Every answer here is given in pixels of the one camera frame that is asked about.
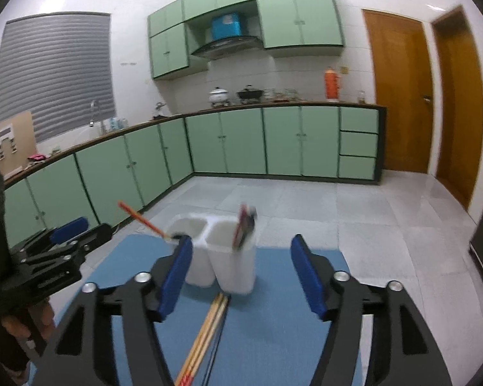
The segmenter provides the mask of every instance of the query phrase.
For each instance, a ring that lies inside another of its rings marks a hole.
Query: orange thermos
[[[326,85],[326,99],[338,100],[338,74],[333,68],[326,69],[324,83]]]

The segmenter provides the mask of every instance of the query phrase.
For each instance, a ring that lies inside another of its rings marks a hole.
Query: blue box
[[[243,36],[245,18],[238,13],[215,17],[211,24],[211,37],[214,41],[230,36]]]

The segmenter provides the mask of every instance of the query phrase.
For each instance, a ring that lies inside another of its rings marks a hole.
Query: white pot
[[[224,103],[229,100],[229,92],[227,90],[222,90],[220,87],[215,87],[215,89],[210,92],[210,103]]]

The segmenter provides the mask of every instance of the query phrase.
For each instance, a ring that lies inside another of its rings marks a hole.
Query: blue gripper pad
[[[64,244],[66,241],[86,232],[89,226],[88,219],[85,217],[78,217],[74,221],[68,222],[66,225],[54,229],[50,235],[50,241],[53,244]]]
[[[154,271],[158,262],[162,262],[165,259],[170,259],[168,262],[169,267],[161,284],[161,292],[159,298],[159,307],[157,312],[161,316],[161,321],[170,315],[175,308],[179,293],[181,292],[184,278],[188,272],[189,265],[192,262],[193,255],[193,243],[192,239],[188,236],[180,238],[179,246],[175,249],[174,253],[169,257],[160,258],[152,268]]]
[[[327,311],[327,307],[325,304],[324,287],[317,273],[317,269],[312,262],[315,254],[311,252],[300,234],[297,234],[291,240],[290,253],[309,308],[319,318],[322,318]]]

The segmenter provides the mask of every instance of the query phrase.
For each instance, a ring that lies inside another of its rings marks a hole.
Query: tile floor
[[[475,223],[433,176],[384,173],[380,186],[302,181],[194,177],[145,217],[165,227],[177,214],[236,214],[240,203],[258,210],[256,245],[289,247],[301,233],[311,247],[340,249],[353,276],[385,286],[400,280],[426,318],[451,374],[463,386],[483,362],[483,284],[467,252]],[[88,255],[85,279],[130,233],[132,222]],[[60,310],[76,283],[52,296]],[[361,352],[369,359],[372,317],[364,318]]]

